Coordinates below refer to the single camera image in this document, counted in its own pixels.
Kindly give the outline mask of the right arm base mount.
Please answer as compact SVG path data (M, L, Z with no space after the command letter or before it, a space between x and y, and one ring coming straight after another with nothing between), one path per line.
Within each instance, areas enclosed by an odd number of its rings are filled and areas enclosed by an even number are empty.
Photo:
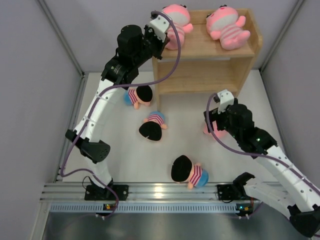
M250 197L245 193L244 187L236 184L218 184L217 194L218 199L223 202L250 200Z

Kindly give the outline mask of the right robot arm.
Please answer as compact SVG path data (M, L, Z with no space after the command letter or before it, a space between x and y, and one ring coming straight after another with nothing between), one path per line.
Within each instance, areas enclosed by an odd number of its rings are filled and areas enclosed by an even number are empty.
M255 126L252 112L235 97L223 99L213 94L203 115L209 133L222 147L252 157L285 190L274 189L245 172L233 181L235 196L260 200L286 217L303 236L318 237L320 189L290 161L267 131Z

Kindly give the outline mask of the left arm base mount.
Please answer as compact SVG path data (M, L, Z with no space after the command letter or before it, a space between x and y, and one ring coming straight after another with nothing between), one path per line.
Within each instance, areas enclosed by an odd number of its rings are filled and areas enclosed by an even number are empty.
M118 196L120 201L125 201L129 195L129 186L125 184L116 184L112 190ZM97 185L90 184L86 186L85 201L115 201L116 196L107 188L101 188Z

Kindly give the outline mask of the pink plush with heart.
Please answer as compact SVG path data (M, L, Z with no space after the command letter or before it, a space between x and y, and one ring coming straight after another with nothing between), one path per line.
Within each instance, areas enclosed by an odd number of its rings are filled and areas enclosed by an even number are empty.
M191 16L186 5L171 4L162 8L162 12L168 15L178 33L176 37L175 31L170 27L167 31L169 42L165 46L168 50L177 50L178 44L182 47L185 43L185 35L192 32Z

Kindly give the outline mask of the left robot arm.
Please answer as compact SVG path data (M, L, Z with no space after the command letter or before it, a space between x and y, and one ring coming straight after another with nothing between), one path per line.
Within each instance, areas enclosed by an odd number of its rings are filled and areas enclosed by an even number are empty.
M169 23L149 23L144 29L137 25L123 27L117 37L115 56L109 60L101 74L98 89L82 120L75 129L67 130L65 137L77 147L91 174L95 193L102 200L113 194L113 179L106 157L110 146L101 139L102 131L115 103L139 74L139 67L147 60L160 59L169 39Z

